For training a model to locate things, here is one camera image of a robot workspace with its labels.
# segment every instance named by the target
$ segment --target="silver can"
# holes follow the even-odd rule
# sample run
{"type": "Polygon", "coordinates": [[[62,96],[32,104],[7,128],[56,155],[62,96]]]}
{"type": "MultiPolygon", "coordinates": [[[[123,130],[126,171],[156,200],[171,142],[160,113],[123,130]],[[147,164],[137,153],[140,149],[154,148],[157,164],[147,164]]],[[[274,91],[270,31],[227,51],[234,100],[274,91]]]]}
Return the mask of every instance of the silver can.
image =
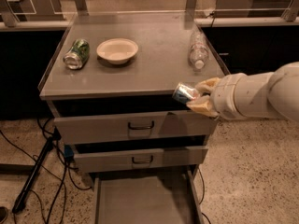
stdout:
{"type": "Polygon", "coordinates": [[[84,39],[74,41],[70,50],[64,56],[64,63],[71,70],[78,70],[83,67],[90,56],[90,45],[84,39]]]}
{"type": "Polygon", "coordinates": [[[196,88],[186,83],[179,82],[172,97],[186,105],[187,102],[195,100],[198,94],[196,88]]]}

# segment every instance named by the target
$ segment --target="floor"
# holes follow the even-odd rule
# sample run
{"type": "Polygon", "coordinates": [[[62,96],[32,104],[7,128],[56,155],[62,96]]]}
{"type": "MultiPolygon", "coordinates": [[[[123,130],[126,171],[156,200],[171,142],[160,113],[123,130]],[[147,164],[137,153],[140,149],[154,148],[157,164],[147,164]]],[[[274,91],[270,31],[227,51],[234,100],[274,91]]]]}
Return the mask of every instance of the floor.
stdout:
{"type": "MultiPolygon", "coordinates": [[[[61,0],[65,13],[74,11],[74,0],[61,0]]],[[[91,13],[124,10],[184,9],[185,0],[87,0],[91,13]]],[[[200,9],[215,6],[215,0],[199,0],[200,9]]],[[[53,131],[52,120],[47,131],[53,131]]],[[[46,139],[36,119],[1,120],[0,163],[30,164],[46,139]]],[[[220,119],[207,145],[208,153],[194,179],[201,209],[213,224],[299,223],[299,124],[287,120],[220,119]]],[[[91,223],[93,191],[82,182],[79,171],[65,176],[62,192],[52,201],[64,176],[64,166],[52,150],[43,162],[26,206],[11,213],[28,175],[0,175],[0,205],[9,209],[6,224],[91,223]],[[64,210],[64,189],[66,203],[64,210]]]]}

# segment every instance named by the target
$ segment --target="speckled floor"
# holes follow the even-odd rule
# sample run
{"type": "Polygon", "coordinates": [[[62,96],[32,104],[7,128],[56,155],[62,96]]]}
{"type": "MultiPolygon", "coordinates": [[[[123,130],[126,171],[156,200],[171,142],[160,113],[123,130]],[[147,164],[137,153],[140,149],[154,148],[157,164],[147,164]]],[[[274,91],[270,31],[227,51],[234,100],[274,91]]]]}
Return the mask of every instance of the speckled floor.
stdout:
{"type": "MultiPolygon", "coordinates": [[[[45,139],[35,119],[0,121],[3,134],[30,155],[38,155],[45,139]]],[[[208,153],[200,169],[205,180],[202,211],[211,223],[297,224],[299,223],[299,124],[286,120],[220,120],[208,140],[208,153]]],[[[25,154],[0,137],[0,163],[33,164],[25,154]]],[[[64,167],[51,151],[43,165],[60,178],[64,167]]],[[[80,174],[71,171],[78,186],[86,189],[80,174]]],[[[11,214],[27,175],[0,175],[0,205],[11,214]]],[[[194,179],[199,200],[203,187],[200,175],[194,179]]],[[[32,190],[38,194],[47,219],[60,181],[40,170],[32,190]]],[[[93,191],[79,190],[65,178],[64,223],[90,223],[93,191]]],[[[51,212],[50,223],[59,223],[64,209],[62,192],[51,212]]],[[[43,223],[38,198],[30,192],[25,209],[16,215],[17,223],[43,223]]]]}

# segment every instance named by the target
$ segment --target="cabinet top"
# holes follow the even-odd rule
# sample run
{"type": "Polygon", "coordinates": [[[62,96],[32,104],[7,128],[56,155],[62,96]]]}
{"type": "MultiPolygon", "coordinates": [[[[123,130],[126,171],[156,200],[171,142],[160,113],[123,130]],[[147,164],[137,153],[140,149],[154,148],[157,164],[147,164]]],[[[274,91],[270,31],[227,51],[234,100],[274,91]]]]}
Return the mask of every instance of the cabinet top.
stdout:
{"type": "Polygon", "coordinates": [[[45,76],[43,100],[171,94],[179,82],[195,85],[210,77],[223,77],[215,57],[201,72],[188,62],[193,19],[182,12],[105,14],[76,17],[57,58],[45,76]],[[77,38],[90,44],[90,57],[80,70],[66,68],[63,57],[77,38]],[[134,40],[136,56],[115,67],[98,59],[96,48],[111,38],[134,40]]]}

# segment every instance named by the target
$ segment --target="drawer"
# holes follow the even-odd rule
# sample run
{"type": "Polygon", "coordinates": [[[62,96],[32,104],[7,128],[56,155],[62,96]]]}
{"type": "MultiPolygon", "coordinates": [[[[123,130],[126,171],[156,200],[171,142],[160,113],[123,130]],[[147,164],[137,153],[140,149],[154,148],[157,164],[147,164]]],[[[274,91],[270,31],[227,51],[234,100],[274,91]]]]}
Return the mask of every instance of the drawer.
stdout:
{"type": "Polygon", "coordinates": [[[68,145],[205,135],[213,133],[217,124],[186,110],[57,118],[54,122],[68,145]]]}
{"type": "Polygon", "coordinates": [[[92,223],[204,224],[188,166],[98,174],[92,223]]]}
{"type": "Polygon", "coordinates": [[[75,154],[83,173],[133,170],[203,163],[206,146],[170,147],[75,154]]]}

